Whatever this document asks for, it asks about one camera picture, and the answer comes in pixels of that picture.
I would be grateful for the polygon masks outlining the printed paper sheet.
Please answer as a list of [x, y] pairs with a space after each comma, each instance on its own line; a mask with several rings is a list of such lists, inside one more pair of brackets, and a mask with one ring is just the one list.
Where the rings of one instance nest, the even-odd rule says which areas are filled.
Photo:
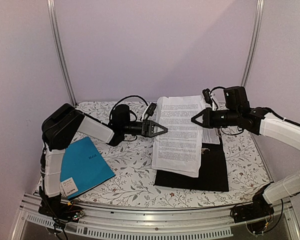
[[213, 128], [210, 129], [204, 128], [203, 135], [202, 135], [202, 143], [219, 145], [220, 139], [219, 139], [218, 132]]
[[203, 129], [191, 118], [205, 108], [201, 95], [160, 97], [156, 122], [168, 129], [155, 137], [152, 168], [191, 178], [199, 176]]

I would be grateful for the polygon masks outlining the black clip folder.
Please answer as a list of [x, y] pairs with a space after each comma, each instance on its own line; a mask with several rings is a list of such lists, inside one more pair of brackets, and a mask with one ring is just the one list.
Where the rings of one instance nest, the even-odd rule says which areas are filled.
[[229, 181], [223, 142], [202, 143], [201, 166], [198, 177], [189, 177], [169, 171], [157, 170], [154, 185], [159, 187], [228, 192]]

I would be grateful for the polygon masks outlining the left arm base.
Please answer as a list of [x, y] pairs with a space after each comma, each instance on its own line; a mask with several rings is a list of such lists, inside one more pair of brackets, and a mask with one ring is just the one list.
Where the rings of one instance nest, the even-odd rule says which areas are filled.
[[55, 220], [62, 222], [78, 222], [84, 216], [84, 211], [81, 207], [72, 203], [65, 204], [61, 202], [61, 194], [48, 197], [42, 187], [39, 187], [39, 195], [41, 197], [41, 204], [38, 212], [45, 216], [50, 216]]

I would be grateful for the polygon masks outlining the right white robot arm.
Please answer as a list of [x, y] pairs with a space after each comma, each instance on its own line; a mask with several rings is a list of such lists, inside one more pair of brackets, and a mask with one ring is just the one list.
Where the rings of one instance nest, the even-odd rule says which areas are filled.
[[[269, 107], [251, 108], [243, 86], [223, 87], [222, 90], [226, 109], [219, 110], [212, 97], [212, 91], [204, 89], [202, 95], [210, 107], [193, 116], [193, 123], [208, 129], [237, 126], [255, 135], [278, 140], [300, 151], [300, 123], [279, 116]], [[248, 214], [252, 218], [259, 218], [267, 211], [269, 204], [299, 193], [300, 171], [262, 187], [253, 196]]]

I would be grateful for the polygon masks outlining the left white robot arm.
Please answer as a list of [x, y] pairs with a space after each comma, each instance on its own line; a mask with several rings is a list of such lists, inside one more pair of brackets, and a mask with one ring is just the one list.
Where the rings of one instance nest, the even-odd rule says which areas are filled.
[[141, 120], [131, 120], [132, 111], [128, 105], [116, 104], [109, 114], [109, 122], [104, 123], [66, 103], [50, 115], [42, 124], [43, 151], [41, 155], [42, 184], [39, 193], [45, 202], [45, 209], [53, 216], [60, 217], [64, 206], [53, 197], [60, 195], [61, 164], [65, 150], [76, 133], [82, 133], [99, 141], [117, 146], [125, 135], [153, 138], [167, 133], [168, 129], [149, 119], [156, 108], [149, 104]]

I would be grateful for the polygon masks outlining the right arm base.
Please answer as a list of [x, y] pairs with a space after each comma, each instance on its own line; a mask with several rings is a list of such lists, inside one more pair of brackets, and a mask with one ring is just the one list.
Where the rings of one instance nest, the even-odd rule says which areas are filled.
[[231, 208], [230, 216], [234, 219], [235, 223], [255, 220], [257, 218], [270, 217], [269, 220], [263, 220], [260, 223], [250, 223], [248, 230], [254, 234], [263, 234], [272, 219], [274, 209], [272, 204], [267, 203], [263, 197], [263, 193], [270, 184], [267, 184], [260, 188], [252, 197], [252, 203], [250, 204], [237, 204]]

